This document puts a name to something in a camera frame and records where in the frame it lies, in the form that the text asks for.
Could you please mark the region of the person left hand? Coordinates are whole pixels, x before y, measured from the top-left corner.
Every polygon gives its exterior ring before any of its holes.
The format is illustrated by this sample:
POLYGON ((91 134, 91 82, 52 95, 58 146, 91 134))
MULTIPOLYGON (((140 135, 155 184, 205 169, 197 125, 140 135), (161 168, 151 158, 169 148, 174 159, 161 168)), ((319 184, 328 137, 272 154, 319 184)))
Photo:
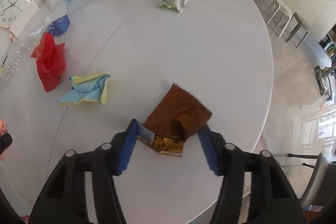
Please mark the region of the person left hand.
MULTIPOLYGON (((6 121, 1 119, 0 121, 0 128, 1 128, 1 135, 5 134, 5 133, 9 133, 8 129, 7 129, 7 125, 6 125, 6 121)), ((7 148, 3 153, 1 153, 1 160, 4 161, 7 153, 8 153, 9 148, 7 148)))

